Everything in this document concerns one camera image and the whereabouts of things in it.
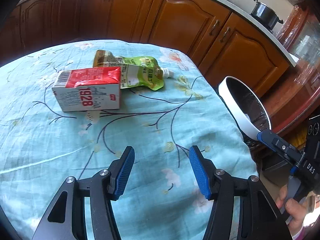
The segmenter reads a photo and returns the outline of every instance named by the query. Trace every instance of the bowl rim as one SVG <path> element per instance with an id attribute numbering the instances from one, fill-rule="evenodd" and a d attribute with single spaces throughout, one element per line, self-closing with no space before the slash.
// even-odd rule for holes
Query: bowl rim
<path id="1" fill-rule="evenodd" d="M 261 132 L 258 128 L 256 128 L 252 122 L 245 116 L 245 114 L 242 112 L 234 98 L 232 97 L 229 88 L 227 86 L 227 79 L 232 78 L 240 82 L 241 84 L 245 85 L 246 88 L 255 96 L 259 104 L 262 106 L 264 112 L 266 113 L 267 119 L 268 119 L 268 124 L 269 124 L 269 129 L 271 130 L 271 123 L 269 119 L 269 115 L 264 108 L 263 104 L 259 100 L 259 98 L 256 96 L 256 94 L 246 85 L 244 84 L 241 80 L 232 77 L 232 76 L 226 76 L 223 81 L 219 84 L 218 86 L 218 93 L 224 100 L 225 104 L 228 107 L 228 110 L 231 112 L 233 115 L 233 118 L 236 120 L 239 128 L 241 131 L 243 131 L 247 136 L 249 136 L 251 139 L 258 141 L 257 139 L 257 134 Z"/>

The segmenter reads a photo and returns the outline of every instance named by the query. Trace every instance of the table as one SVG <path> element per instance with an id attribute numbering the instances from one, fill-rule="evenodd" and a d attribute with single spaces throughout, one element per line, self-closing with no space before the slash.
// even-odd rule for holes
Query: table
<path id="1" fill-rule="evenodd" d="M 92 67 L 97 49 L 153 56 L 174 78 L 158 91 L 121 90 L 119 110 L 62 112 L 53 82 L 61 70 Z M 68 176 L 91 177 L 127 145 L 135 149 L 135 163 L 124 195 L 112 203 L 123 240 L 202 239 L 212 201 L 197 186 L 188 160 L 192 145 L 232 176 L 257 175 L 234 119 L 179 51 L 115 40 L 69 43 L 17 59 L 0 68 L 0 77 L 0 204 L 23 239 L 32 238 Z M 238 216 L 236 198 L 232 236 Z"/>

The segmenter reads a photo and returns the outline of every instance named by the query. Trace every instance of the finger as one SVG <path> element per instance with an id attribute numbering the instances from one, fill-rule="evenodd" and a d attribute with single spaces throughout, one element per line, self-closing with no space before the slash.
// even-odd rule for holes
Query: finger
<path id="1" fill-rule="evenodd" d="M 287 196 L 288 193 L 288 188 L 287 185 L 284 185 L 280 190 L 279 190 L 279 195 L 276 198 L 276 206 L 280 209 L 283 206 L 283 202 L 285 197 Z"/>
<path id="2" fill-rule="evenodd" d="M 280 200 L 284 200 L 287 194 L 288 194 L 288 187 L 287 185 L 284 185 L 279 191 Z"/>
<path id="3" fill-rule="evenodd" d="M 293 217 L 288 228 L 292 234 L 297 233 L 302 227 L 307 209 L 292 198 L 285 204 L 285 209 Z"/>

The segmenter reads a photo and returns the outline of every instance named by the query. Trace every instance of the sleeve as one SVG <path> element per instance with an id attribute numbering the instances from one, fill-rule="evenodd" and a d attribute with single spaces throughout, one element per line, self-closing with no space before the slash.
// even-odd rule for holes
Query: sleeve
<path id="1" fill-rule="evenodd" d="M 292 240 L 301 240 L 303 238 L 303 226 L 301 227 L 300 231 L 292 236 Z"/>

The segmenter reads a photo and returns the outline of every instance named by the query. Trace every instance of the wooden cabinet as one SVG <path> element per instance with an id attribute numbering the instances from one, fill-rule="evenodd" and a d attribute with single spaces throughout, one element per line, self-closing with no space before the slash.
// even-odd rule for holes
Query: wooden cabinet
<path id="1" fill-rule="evenodd" d="M 152 0 L 109 0 L 107 38 L 139 42 Z"/>
<path id="2" fill-rule="evenodd" d="M 24 54 L 50 47 L 52 0 L 29 0 L 21 4 L 21 41 Z"/>
<path id="3" fill-rule="evenodd" d="M 233 76 L 261 97 L 289 63 L 276 46 L 246 20 L 232 14 L 209 49 L 199 70 L 210 85 Z"/>
<path id="4" fill-rule="evenodd" d="M 198 66 L 229 14 L 211 0 L 154 0 L 140 42 L 180 50 Z"/>
<path id="5" fill-rule="evenodd" d="M 139 42 L 151 2 L 152 0 L 83 0 L 81 37 Z"/>
<path id="6" fill-rule="evenodd" d="M 80 8 L 81 0 L 53 0 L 53 45 L 67 43 L 79 37 Z"/>
<path id="7" fill-rule="evenodd" d="M 82 0 L 80 36 L 83 39 L 104 39 L 109 13 L 108 0 Z"/>
<path id="8" fill-rule="evenodd" d="M 0 29 L 0 67 L 22 54 L 20 9 L 20 6 L 16 7 Z"/>

